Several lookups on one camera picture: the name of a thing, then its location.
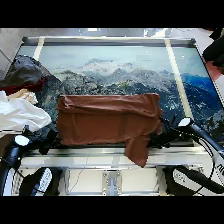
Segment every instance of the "brown cloth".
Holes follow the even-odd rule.
[[[149,134],[162,130],[158,102],[158,94],[61,96],[57,108],[61,143],[125,142],[126,156],[144,167]]]

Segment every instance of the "folded brown garment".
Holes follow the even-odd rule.
[[[158,102],[158,94],[61,96],[57,108],[61,143],[125,142],[126,156],[144,167],[149,134],[162,130]]]

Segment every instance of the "crumpled white fabric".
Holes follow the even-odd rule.
[[[0,138],[6,134],[18,134],[25,125],[34,132],[51,123],[51,117],[43,109],[21,98],[8,100],[5,91],[0,91]]]
[[[21,99],[27,100],[28,102],[32,104],[38,103],[35,93],[29,91],[28,89],[21,89],[18,92],[8,96],[9,100],[12,98],[21,98]]]

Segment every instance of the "table top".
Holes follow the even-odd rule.
[[[194,40],[167,38],[32,37],[17,55],[49,71],[37,107],[55,124],[60,94],[158,93],[163,117],[192,117],[223,141],[224,112]]]

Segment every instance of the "sky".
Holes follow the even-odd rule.
[[[19,54],[33,57],[35,46],[22,46]],[[173,47],[180,73],[208,76],[195,48]],[[50,72],[58,67],[71,69],[83,66],[89,60],[114,60],[114,63],[133,63],[153,71],[172,72],[166,47],[143,46],[44,46],[40,62]]]

